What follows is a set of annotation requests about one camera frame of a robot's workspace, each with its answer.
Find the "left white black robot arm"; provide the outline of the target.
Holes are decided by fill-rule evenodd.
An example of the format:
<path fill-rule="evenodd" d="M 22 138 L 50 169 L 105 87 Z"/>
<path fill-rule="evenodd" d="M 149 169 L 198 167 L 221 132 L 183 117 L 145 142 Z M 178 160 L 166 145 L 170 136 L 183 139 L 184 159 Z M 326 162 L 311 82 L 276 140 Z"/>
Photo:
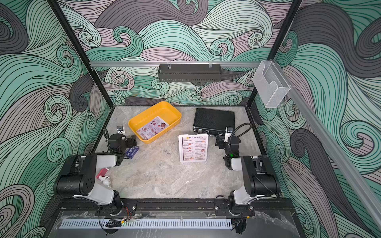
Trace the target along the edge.
<path fill-rule="evenodd" d="M 109 205 L 120 208 L 123 203 L 117 191 L 112 189 L 107 172 L 128 160 L 128 150 L 137 146 L 135 135 L 125 136 L 122 133 L 108 135 L 104 130 L 107 152 L 75 155 L 68 157 L 53 185 L 53 191 L 59 198 L 80 197 L 98 205 Z"/>

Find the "pink dessert menu sheet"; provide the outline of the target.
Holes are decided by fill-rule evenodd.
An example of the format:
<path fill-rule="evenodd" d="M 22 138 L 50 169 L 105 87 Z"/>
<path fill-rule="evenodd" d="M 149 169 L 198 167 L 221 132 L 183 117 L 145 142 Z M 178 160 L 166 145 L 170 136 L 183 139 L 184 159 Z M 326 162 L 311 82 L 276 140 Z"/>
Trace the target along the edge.
<path fill-rule="evenodd" d="M 148 140 L 161 133 L 168 126 L 169 124 L 161 117 L 155 117 L 146 125 L 139 128 L 137 133 L 143 140 Z"/>

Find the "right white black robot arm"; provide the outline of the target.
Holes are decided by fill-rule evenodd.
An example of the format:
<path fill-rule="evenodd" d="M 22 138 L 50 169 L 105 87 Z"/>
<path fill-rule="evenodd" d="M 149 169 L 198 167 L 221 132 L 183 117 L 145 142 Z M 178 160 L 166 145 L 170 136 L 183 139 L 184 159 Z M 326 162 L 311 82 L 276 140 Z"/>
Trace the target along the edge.
<path fill-rule="evenodd" d="M 249 205 L 262 198 L 277 197 L 280 193 L 276 175 L 265 165 L 266 156 L 241 156 L 239 155 L 240 138 L 232 135 L 216 138 L 215 145 L 224 150 L 225 166 L 231 171 L 241 172 L 243 185 L 233 190 L 229 195 L 230 205 Z"/>

